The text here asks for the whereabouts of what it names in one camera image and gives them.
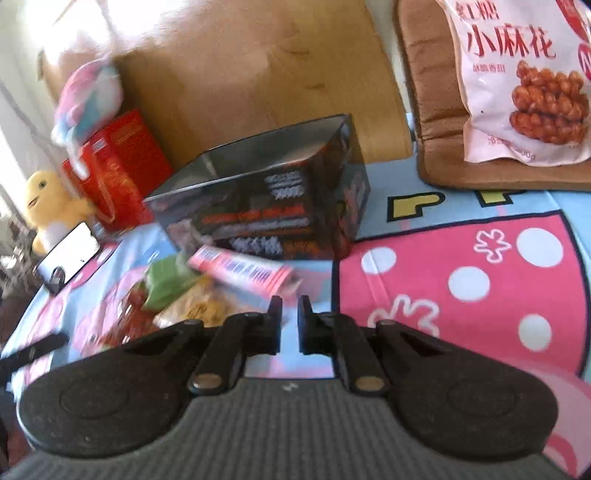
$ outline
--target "snack bag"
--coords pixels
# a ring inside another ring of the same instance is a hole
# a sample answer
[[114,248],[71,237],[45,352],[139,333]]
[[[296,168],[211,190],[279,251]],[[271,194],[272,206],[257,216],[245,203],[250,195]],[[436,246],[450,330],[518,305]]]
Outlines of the snack bag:
[[111,329],[98,339],[97,350],[108,350],[154,333],[154,314],[142,309],[147,292],[140,284],[134,285],[118,306],[119,317]]
[[159,328],[166,328],[184,320],[195,319],[202,320],[205,328],[218,327],[230,315],[256,311],[258,309],[241,304],[211,277],[203,275],[179,299],[157,314],[154,324]]
[[580,0],[437,0],[456,54],[465,160],[532,166],[591,157],[591,44]]
[[171,255],[151,263],[145,274],[148,290],[144,310],[161,312],[197,281],[199,274],[187,266],[183,254]]

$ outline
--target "phone screen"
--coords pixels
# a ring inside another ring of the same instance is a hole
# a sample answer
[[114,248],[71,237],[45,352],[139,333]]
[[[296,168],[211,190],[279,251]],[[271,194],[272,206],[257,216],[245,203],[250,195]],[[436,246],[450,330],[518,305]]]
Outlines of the phone screen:
[[81,223],[39,262],[37,273],[48,287],[60,290],[99,250],[98,240],[88,226]]

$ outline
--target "white polka dot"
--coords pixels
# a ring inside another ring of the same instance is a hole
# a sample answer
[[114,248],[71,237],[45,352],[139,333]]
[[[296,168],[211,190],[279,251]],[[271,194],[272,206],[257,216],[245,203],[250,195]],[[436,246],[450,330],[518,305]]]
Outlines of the white polka dot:
[[396,253],[388,247],[372,248],[361,259],[361,268],[368,275],[386,273],[396,263]]
[[478,267],[460,267],[452,272],[447,281],[452,295],[460,301],[478,301],[488,295],[491,280]]
[[552,328],[542,315],[530,313],[519,323],[519,340],[523,346],[533,352],[542,352],[552,340]]
[[548,230],[527,228],[517,237],[517,251],[523,259],[536,267],[555,267],[562,261],[564,249]]

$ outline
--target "red box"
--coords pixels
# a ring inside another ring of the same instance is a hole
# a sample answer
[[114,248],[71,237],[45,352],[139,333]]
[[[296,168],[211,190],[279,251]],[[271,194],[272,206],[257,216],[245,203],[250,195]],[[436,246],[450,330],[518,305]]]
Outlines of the red box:
[[98,208],[105,229],[116,232],[154,221],[144,197],[169,178],[173,169],[137,110],[99,130],[82,147],[80,160],[90,177],[79,179],[69,160],[63,164],[80,194]]

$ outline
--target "brown cushion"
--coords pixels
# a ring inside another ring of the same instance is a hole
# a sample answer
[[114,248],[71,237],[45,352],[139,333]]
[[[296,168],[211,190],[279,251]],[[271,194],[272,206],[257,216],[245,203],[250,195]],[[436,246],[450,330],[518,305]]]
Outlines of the brown cushion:
[[502,158],[465,162],[468,112],[457,83],[452,34],[435,0],[397,0],[394,24],[413,104],[419,175],[427,183],[470,189],[591,190],[591,162],[529,167]]

